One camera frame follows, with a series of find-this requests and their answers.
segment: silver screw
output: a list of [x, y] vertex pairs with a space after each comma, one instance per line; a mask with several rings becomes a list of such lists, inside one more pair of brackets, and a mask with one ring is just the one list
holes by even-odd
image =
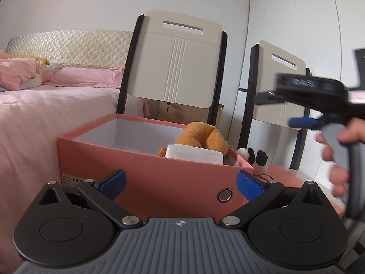
[[226, 216], [222, 219], [222, 223], [224, 223], [226, 226], [238, 225], [240, 221], [241, 220], [237, 216]]
[[226, 188], [218, 193], [217, 199], [219, 202], [228, 202], [233, 196], [233, 191], [229, 188]]
[[122, 218], [122, 223], [124, 225], [136, 225], [139, 223], [139, 218], [133, 215], [125, 216]]

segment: box label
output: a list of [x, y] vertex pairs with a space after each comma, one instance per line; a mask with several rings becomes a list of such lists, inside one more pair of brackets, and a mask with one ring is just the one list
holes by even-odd
[[71, 176], [65, 173], [61, 173], [62, 187], [75, 187], [84, 179], [76, 176]]

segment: quilted headboard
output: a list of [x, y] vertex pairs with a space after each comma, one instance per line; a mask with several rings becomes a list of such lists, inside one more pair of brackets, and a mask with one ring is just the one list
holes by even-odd
[[125, 65], [133, 32], [74, 30], [29, 34], [10, 39], [6, 52], [46, 58], [69, 67]]

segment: pink box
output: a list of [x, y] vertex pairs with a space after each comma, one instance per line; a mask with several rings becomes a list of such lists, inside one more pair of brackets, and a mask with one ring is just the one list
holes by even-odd
[[[214, 217], [217, 221], [247, 200], [236, 188], [240, 170], [253, 168], [229, 149], [224, 165], [158, 157], [161, 147], [175, 143], [183, 124], [112, 115], [59, 138], [63, 186], [95, 181], [123, 169], [127, 185], [115, 199], [144, 221], [149, 217]], [[221, 203], [218, 193], [232, 198]]]

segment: yellow pillow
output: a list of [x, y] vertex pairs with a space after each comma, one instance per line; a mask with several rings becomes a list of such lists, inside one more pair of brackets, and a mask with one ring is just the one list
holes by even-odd
[[47, 59], [40, 58], [39, 56], [33, 56], [33, 55], [18, 55], [18, 54], [14, 54], [13, 56], [15, 56], [16, 58], [35, 59], [36, 61], [41, 61], [43, 64], [46, 64], [47, 63]]

